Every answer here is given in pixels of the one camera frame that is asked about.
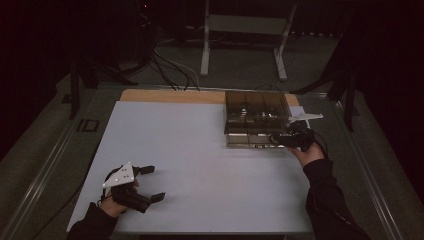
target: transparent container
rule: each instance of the transparent container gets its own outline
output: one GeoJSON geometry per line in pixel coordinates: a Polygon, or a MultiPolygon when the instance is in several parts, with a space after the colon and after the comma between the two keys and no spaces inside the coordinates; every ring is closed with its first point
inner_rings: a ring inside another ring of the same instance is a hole
{"type": "Polygon", "coordinates": [[[224,111],[228,147],[276,147],[270,136],[291,116],[284,93],[227,91],[224,111]]]}

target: metal stand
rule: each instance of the metal stand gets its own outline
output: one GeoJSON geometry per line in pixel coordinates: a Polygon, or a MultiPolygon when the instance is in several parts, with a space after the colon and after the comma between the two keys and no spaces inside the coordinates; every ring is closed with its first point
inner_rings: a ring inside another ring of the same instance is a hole
{"type": "Polygon", "coordinates": [[[209,71],[209,32],[224,31],[281,35],[282,41],[280,46],[274,49],[274,56],[279,79],[281,81],[287,80],[287,74],[281,56],[290,33],[297,4],[292,4],[290,14],[287,19],[215,15],[209,13],[209,0],[206,0],[205,5],[205,34],[202,64],[200,68],[201,76],[207,76],[209,71]]]}

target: white table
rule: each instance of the white table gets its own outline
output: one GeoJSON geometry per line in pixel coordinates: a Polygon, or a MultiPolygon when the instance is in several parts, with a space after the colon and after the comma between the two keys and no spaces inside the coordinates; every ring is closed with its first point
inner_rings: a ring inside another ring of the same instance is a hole
{"type": "MultiPolygon", "coordinates": [[[[301,111],[299,106],[291,107],[301,111]]],[[[68,230],[96,202],[106,175],[127,162],[154,165],[139,193],[166,192],[145,214],[128,211],[115,231],[130,234],[312,232],[309,184],[285,149],[229,149],[223,104],[116,103],[68,230]]]]}

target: robotic hand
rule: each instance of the robotic hand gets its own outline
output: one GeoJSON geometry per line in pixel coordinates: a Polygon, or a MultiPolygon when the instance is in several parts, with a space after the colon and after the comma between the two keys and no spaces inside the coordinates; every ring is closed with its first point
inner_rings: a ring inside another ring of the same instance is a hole
{"type": "Polygon", "coordinates": [[[147,208],[153,204],[162,201],[165,198],[165,193],[152,195],[150,198],[137,193],[134,188],[135,177],[140,174],[153,173],[154,166],[133,167],[131,163],[127,163],[121,168],[112,170],[106,177],[103,184],[103,195],[101,200],[106,198],[105,188],[111,187],[111,195],[113,201],[128,208],[145,213],[147,208]]]}

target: person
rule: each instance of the person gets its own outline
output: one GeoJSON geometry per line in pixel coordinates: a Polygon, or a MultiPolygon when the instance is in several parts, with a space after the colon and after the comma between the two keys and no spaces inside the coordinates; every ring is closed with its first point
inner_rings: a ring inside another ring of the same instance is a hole
{"type": "Polygon", "coordinates": [[[306,211],[312,223],[316,240],[370,239],[355,222],[344,195],[333,176],[333,162],[322,147],[312,143],[306,152],[287,148],[299,160],[309,180],[306,211]]]}
{"type": "MultiPolygon", "coordinates": [[[[350,213],[337,180],[332,175],[333,162],[326,157],[321,146],[312,143],[306,152],[287,148],[299,160],[310,182],[306,210],[316,240],[367,240],[368,235],[356,224],[350,213]]],[[[90,203],[86,216],[76,222],[68,240],[108,239],[127,207],[106,198],[99,207],[90,203]]]]}

